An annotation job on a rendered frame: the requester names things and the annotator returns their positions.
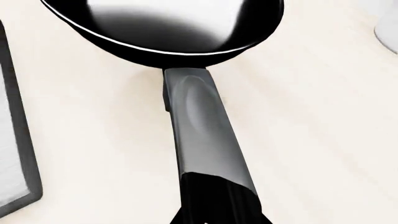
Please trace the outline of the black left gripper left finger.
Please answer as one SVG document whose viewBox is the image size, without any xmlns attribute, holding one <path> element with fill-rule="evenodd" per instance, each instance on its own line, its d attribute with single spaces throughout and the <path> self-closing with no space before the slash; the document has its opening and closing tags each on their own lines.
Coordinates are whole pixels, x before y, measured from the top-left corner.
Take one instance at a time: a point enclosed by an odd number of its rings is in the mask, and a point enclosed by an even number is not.
<svg viewBox="0 0 398 224">
<path fill-rule="evenodd" d="M 180 178 L 181 207 L 170 224 L 224 224 L 221 199 L 223 179 L 184 173 Z"/>
</svg>

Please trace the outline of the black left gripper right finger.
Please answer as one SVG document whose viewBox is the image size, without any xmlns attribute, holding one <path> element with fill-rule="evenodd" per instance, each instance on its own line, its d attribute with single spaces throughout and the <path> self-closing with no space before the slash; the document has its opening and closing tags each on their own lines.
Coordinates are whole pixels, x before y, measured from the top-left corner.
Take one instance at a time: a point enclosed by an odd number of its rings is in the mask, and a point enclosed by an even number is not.
<svg viewBox="0 0 398 224">
<path fill-rule="evenodd" d="M 273 224 L 263 213 L 259 197 L 240 184 L 226 180 L 224 210 L 218 224 Z"/>
</svg>

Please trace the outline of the black frying pan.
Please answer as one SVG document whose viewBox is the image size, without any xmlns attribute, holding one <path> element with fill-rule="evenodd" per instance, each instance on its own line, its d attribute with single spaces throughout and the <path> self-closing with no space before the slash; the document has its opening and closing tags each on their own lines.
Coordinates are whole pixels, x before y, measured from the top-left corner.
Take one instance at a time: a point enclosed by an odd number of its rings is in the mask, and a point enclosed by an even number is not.
<svg viewBox="0 0 398 224">
<path fill-rule="evenodd" d="M 255 191 L 207 67 L 266 40 L 284 0 L 40 0 L 99 48 L 164 71 L 180 175 L 221 177 Z"/>
</svg>

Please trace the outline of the grey framed flat panel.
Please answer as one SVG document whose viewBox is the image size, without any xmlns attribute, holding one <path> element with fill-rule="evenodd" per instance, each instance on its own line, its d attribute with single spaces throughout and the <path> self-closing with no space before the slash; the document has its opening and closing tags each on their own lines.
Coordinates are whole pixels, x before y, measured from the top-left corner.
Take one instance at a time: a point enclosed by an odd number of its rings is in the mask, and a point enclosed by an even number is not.
<svg viewBox="0 0 398 224">
<path fill-rule="evenodd" d="M 0 219 L 43 196 L 29 125 L 0 21 Z"/>
</svg>

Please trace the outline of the white rounded container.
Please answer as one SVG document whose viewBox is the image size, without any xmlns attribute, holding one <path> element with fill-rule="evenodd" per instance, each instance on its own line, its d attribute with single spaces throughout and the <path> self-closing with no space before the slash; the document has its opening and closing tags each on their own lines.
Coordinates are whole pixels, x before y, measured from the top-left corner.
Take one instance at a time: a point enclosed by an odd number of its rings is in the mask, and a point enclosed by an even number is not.
<svg viewBox="0 0 398 224">
<path fill-rule="evenodd" d="M 378 20 L 374 35 L 387 50 L 398 55 L 398 0 L 392 0 Z"/>
</svg>

